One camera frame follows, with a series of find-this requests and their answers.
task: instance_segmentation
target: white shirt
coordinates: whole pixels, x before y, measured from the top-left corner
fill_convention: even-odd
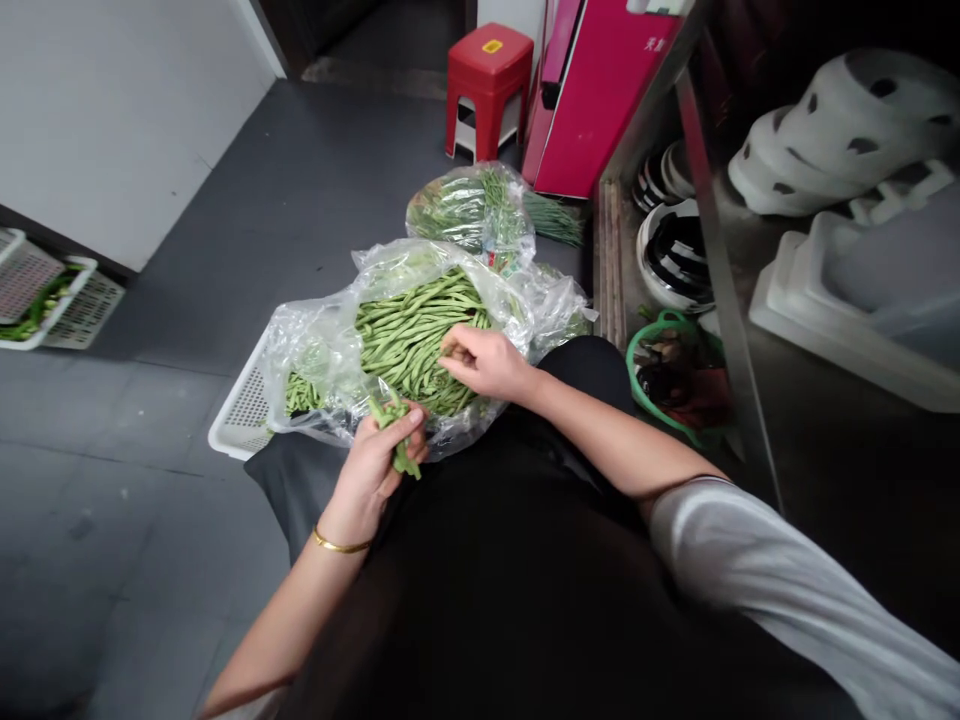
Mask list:
[[[960,718],[960,664],[752,495],[692,480],[657,500],[650,537],[682,592],[742,612],[827,672],[867,720]],[[218,720],[272,720],[285,693]]]

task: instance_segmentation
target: wrist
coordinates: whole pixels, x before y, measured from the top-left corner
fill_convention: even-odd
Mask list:
[[[381,498],[350,498],[334,491],[317,521],[317,531],[336,545],[358,545],[376,535],[382,514]]]
[[[524,374],[523,380],[520,384],[520,393],[517,398],[513,400],[514,404],[519,405],[527,410],[533,410],[532,405],[536,403],[537,397],[540,395],[543,385],[550,378],[550,374],[535,368],[532,365],[527,366],[527,372]]]

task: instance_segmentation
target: plastic basket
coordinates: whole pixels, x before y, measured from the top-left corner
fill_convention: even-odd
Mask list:
[[[249,460],[270,442],[265,424],[267,398],[260,372],[260,356],[266,343],[264,330],[207,433],[210,447],[237,460]]]
[[[0,228],[0,324],[14,325],[65,267],[27,240],[20,230]]]
[[[43,344],[65,350],[86,350],[125,292],[110,278],[98,272],[92,273],[59,322],[51,328]]]
[[[683,314],[676,310],[662,311],[657,317],[657,321],[650,323],[640,330],[640,332],[633,336],[633,339],[627,346],[627,372],[630,375],[630,387],[633,390],[633,399],[655,418],[686,435],[694,447],[700,448],[701,450],[717,447],[723,439],[724,433],[729,429],[728,426],[722,425],[720,427],[705,428],[703,430],[688,428],[686,425],[677,422],[660,410],[660,408],[654,405],[650,398],[646,396],[643,390],[640,389],[640,381],[637,380],[637,375],[633,370],[633,354],[636,352],[637,345],[641,340],[654,340],[665,330],[676,330],[681,342],[701,342],[700,333],[695,323],[690,322]],[[707,337],[710,338],[711,342],[715,340],[712,335],[707,335]]]
[[[40,327],[33,335],[22,342],[12,340],[0,340],[0,348],[5,350],[33,350],[40,345],[46,345],[51,334],[53,334],[61,318],[65,317],[70,308],[81,298],[87,284],[96,275],[97,261],[89,258],[68,255],[66,261],[71,265],[82,265],[85,270],[81,271],[70,283],[69,292],[63,297],[57,306],[50,313],[50,316],[40,323]]]

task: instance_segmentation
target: clear plastic bag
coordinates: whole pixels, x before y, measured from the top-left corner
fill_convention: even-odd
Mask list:
[[[360,272],[347,288],[319,300],[281,305],[270,319],[261,371],[267,426],[274,432],[302,432],[334,445],[351,445],[357,425],[369,414],[367,398],[382,402],[387,397],[386,384],[360,368],[363,342],[354,328],[360,303],[394,297],[457,266],[476,287],[494,326],[529,357],[536,315],[526,297],[457,246],[396,240],[353,257]],[[291,419],[286,416],[286,389],[292,371],[313,384],[323,407]],[[431,460],[470,446],[503,407],[502,402],[478,397],[452,417],[431,417]]]
[[[589,307],[583,288],[569,275],[546,263],[531,263],[510,276],[534,314],[534,335],[530,343],[531,364],[568,340],[589,335],[600,316]]]
[[[525,192],[523,178],[503,163],[457,168],[413,196],[407,205],[407,233],[451,242],[510,277],[529,265],[536,251]]]

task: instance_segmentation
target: bracelet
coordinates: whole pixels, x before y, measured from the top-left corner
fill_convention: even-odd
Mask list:
[[[373,543],[373,540],[367,540],[365,543],[360,543],[359,545],[334,545],[320,534],[316,525],[313,526],[313,539],[317,541],[317,545],[320,547],[333,550],[334,552],[342,552],[344,555],[351,555],[355,552],[366,550]]]

